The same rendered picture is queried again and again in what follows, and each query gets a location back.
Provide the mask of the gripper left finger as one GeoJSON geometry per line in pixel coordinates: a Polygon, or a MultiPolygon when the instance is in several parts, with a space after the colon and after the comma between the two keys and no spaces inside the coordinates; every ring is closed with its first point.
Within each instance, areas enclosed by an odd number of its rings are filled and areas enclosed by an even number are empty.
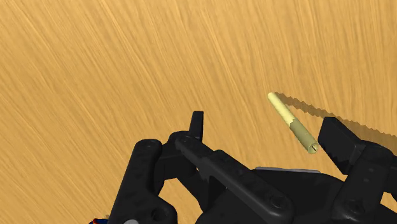
{"type": "Polygon", "coordinates": [[[292,224],[295,207],[282,192],[222,150],[202,142],[204,114],[187,131],[136,143],[108,224],[178,224],[174,206],[159,196],[177,179],[202,210],[195,224],[292,224]]]}

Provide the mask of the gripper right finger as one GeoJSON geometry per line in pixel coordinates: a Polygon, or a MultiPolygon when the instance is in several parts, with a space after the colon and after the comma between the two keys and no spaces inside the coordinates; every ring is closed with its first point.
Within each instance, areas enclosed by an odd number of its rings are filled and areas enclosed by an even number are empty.
{"type": "Polygon", "coordinates": [[[397,224],[383,194],[397,201],[397,156],[360,139],[335,117],[325,117],[317,139],[346,179],[331,206],[333,224],[397,224]]]}

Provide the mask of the pale yellow pen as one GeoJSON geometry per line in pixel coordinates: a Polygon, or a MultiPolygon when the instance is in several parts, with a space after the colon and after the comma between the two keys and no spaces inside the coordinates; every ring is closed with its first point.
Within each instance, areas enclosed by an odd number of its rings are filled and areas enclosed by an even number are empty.
{"type": "Polygon", "coordinates": [[[289,110],[285,103],[283,103],[274,92],[268,93],[267,97],[306,151],[310,154],[316,153],[319,150],[319,144],[301,121],[289,110]]]}

